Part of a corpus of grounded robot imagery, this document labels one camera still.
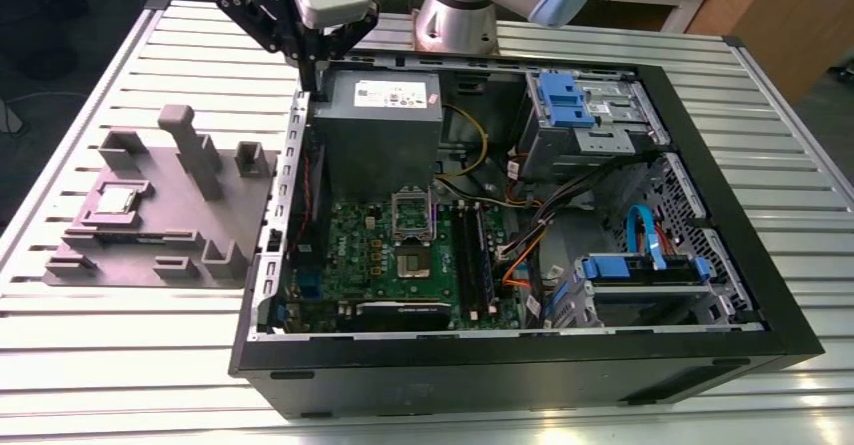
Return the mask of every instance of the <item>metal work table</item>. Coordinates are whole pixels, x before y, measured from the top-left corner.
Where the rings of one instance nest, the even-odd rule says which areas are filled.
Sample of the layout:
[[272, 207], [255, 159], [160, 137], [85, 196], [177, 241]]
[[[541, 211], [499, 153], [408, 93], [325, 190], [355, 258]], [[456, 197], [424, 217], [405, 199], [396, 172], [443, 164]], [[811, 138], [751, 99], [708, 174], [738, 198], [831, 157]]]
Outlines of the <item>metal work table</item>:
[[[241, 291], [44, 285], [44, 262], [94, 181], [94, 147], [110, 128], [169, 143], [157, 111], [184, 103], [217, 147], [255, 140], [275, 149], [283, 140], [296, 71], [212, 4], [164, 8], [143, 12], [0, 240], [0, 438], [255, 445], [376, 443], [380, 433], [380, 441], [409, 444], [848, 440], [854, 194], [752, 59], [715, 37], [499, 27], [504, 55], [664, 67], [822, 337], [826, 355], [792, 369], [672, 406], [288, 423], [225, 374]], [[363, 45], [408, 49], [409, 27], [407, 17], [384, 17]]]

